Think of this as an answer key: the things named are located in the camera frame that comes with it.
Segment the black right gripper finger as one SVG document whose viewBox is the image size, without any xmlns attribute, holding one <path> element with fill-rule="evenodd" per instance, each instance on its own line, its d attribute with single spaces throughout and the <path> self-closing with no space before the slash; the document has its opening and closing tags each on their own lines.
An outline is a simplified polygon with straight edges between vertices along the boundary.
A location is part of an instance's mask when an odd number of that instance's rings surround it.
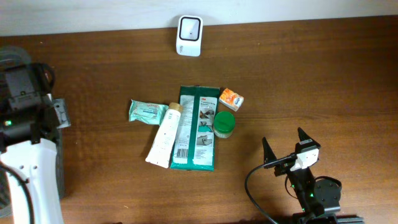
<svg viewBox="0 0 398 224">
<path fill-rule="evenodd" d="M 318 149 L 321 148 L 321 145 L 316 142 L 313 138 L 311 138 L 302 128 L 298 128 L 298 137 L 300 139 L 300 142 L 298 143 L 301 147 L 303 148 L 308 148 L 308 147 L 316 147 Z"/>
<path fill-rule="evenodd" d="M 275 167 L 277 165 L 275 163 L 277 158 L 265 137 L 262 138 L 262 146 L 264 150 L 264 163 L 267 164 L 267 166 L 265 166 L 265 169 Z"/>
</svg>

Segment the green lid jar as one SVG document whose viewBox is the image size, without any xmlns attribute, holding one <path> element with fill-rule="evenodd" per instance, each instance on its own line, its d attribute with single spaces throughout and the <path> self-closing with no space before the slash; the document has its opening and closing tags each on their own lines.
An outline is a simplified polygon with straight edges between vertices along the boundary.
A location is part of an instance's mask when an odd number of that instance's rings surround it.
<svg viewBox="0 0 398 224">
<path fill-rule="evenodd" d="M 214 119 L 213 129 L 218 138 L 229 138 L 235 127 L 235 117 L 228 111 L 220 111 Z"/>
</svg>

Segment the orange tissue pack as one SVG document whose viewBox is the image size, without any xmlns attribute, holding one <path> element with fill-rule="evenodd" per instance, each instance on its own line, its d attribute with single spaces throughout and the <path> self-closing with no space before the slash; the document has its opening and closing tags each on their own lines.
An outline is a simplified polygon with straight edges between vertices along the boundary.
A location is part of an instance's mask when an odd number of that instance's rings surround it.
<svg viewBox="0 0 398 224">
<path fill-rule="evenodd" d="M 229 109 L 237 111 L 242 106 L 244 97 L 228 88 L 225 88 L 219 97 L 219 102 Z"/>
</svg>

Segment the green glove package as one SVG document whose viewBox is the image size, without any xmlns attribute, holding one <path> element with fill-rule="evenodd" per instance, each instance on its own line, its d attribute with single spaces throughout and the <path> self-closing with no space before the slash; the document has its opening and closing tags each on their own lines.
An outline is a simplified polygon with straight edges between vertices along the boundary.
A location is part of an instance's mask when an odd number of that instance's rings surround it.
<svg viewBox="0 0 398 224">
<path fill-rule="evenodd" d="M 213 122 L 218 111 L 219 96 L 219 88 L 180 87 L 178 102 L 183 106 L 183 112 L 172 151 L 171 169 L 214 171 Z"/>
</svg>

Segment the mint wipes pack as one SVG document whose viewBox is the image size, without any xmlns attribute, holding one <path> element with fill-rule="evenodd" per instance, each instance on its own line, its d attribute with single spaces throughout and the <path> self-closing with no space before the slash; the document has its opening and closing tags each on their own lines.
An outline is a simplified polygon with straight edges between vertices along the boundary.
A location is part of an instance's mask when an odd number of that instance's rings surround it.
<svg viewBox="0 0 398 224">
<path fill-rule="evenodd" d="M 129 121 L 160 125 L 168 108 L 167 105 L 131 100 Z"/>
</svg>

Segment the white cream tube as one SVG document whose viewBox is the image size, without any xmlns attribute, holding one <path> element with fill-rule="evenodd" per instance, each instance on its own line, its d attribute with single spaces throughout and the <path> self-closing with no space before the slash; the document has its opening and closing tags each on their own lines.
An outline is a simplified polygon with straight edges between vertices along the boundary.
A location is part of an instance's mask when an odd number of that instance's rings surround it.
<svg viewBox="0 0 398 224">
<path fill-rule="evenodd" d="M 183 106 L 178 103 L 169 104 L 168 110 L 155 135 L 146 162 L 168 169 L 172 148 L 176 139 L 177 129 Z"/>
</svg>

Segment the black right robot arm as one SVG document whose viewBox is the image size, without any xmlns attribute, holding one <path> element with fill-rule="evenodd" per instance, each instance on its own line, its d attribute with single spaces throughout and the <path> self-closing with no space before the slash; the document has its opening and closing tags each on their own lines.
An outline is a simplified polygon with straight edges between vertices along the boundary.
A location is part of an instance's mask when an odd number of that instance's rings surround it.
<svg viewBox="0 0 398 224">
<path fill-rule="evenodd" d="M 341 210 L 342 183 L 328 176 L 315 177 L 310 167 L 318 162 L 321 145 L 302 128 L 295 151 L 277 158 L 266 138 L 262 139 L 266 169 L 273 168 L 275 176 L 285 176 L 291 183 L 302 212 L 292 215 L 291 223 L 364 223 L 362 217 L 338 217 Z"/>
</svg>

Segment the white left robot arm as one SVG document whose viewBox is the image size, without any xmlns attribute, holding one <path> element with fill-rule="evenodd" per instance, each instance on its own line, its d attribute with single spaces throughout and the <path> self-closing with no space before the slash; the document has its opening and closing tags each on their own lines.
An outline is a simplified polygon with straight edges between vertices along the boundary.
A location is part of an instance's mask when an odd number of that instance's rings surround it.
<svg viewBox="0 0 398 224">
<path fill-rule="evenodd" d="M 63 223 L 62 129 L 71 125 L 63 98 L 1 116 L 1 170 L 14 223 Z"/>
</svg>

